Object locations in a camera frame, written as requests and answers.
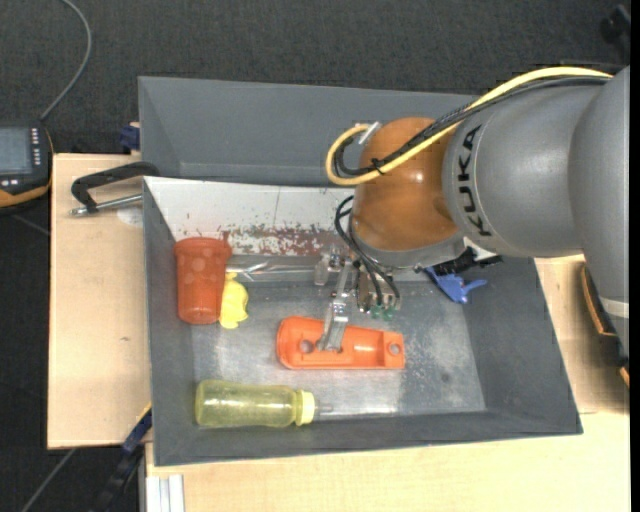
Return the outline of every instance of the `metal clamp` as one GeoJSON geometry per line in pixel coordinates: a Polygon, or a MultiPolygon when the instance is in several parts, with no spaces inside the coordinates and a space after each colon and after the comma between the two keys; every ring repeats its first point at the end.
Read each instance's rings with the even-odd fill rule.
{"type": "Polygon", "coordinates": [[[105,201],[104,203],[98,204],[89,194],[89,190],[92,188],[117,183],[136,176],[160,176],[160,170],[149,162],[134,162],[132,164],[115,167],[113,169],[96,172],[94,174],[78,178],[73,182],[73,185],[71,185],[71,193],[84,206],[74,208],[69,213],[73,216],[87,215],[98,213],[100,210],[107,208],[116,208],[118,206],[124,206],[126,204],[140,201],[142,199],[142,194],[123,197],[112,201],[105,201]]]}
{"type": "Polygon", "coordinates": [[[316,342],[318,350],[336,350],[342,348],[342,337],[349,322],[348,297],[350,292],[346,292],[347,279],[353,272],[353,265],[350,260],[344,262],[344,266],[338,274],[338,282],[333,300],[329,303],[324,319],[324,330],[320,339],[316,342]]]}

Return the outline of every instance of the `orange tool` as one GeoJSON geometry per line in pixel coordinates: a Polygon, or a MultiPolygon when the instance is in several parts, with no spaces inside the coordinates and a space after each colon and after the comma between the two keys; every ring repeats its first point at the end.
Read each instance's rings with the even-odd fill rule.
{"type": "Polygon", "coordinates": [[[399,369],[404,368],[402,334],[347,326],[340,350],[319,350],[322,320],[290,316],[280,323],[276,353],[292,369],[399,369]]]}

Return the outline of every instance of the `metal rod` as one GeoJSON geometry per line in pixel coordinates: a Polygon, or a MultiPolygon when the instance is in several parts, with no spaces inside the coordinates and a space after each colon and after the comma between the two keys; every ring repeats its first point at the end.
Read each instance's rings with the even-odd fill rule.
{"type": "MultiPolygon", "coordinates": [[[[135,196],[127,196],[121,197],[120,199],[113,199],[111,201],[105,201],[104,203],[99,203],[96,205],[97,210],[107,210],[109,208],[118,208],[120,206],[126,206],[128,204],[137,203],[138,201],[142,201],[142,194],[136,194],[135,196]]],[[[74,208],[73,210],[69,210],[69,215],[74,217],[81,217],[83,215],[89,215],[91,212],[87,209],[86,206],[81,206],[78,208],[74,208]]]]}

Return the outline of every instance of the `bottle cap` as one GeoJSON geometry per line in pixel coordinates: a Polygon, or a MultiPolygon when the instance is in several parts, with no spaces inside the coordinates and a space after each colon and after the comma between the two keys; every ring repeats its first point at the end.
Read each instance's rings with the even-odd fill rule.
{"type": "Polygon", "coordinates": [[[308,391],[298,390],[298,398],[301,402],[300,414],[296,416],[296,425],[306,425],[313,421],[316,412],[316,399],[308,391]]]}

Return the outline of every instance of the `blue object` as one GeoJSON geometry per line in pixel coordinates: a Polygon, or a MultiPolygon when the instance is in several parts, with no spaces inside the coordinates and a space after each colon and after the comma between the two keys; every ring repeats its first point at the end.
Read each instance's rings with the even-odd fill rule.
{"type": "Polygon", "coordinates": [[[477,279],[465,284],[464,279],[455,273],[439,276],[436,274],[435,270],[433,270],[433,267],[427,267],[424,271],[429,275],[433,282],[438,285],[438,288],[447,295],[447,297],[458,304],[466,304],[469,300],[467,294],[471,290],[487,284],[486,279],[477,279]]]}
{"type": "Polygon", "coordinates": [[[139,150],[140,149],[140,128],[137,126],[127,125],[120,130],[119,137],[120,145],[132,149],[139,150]]]}

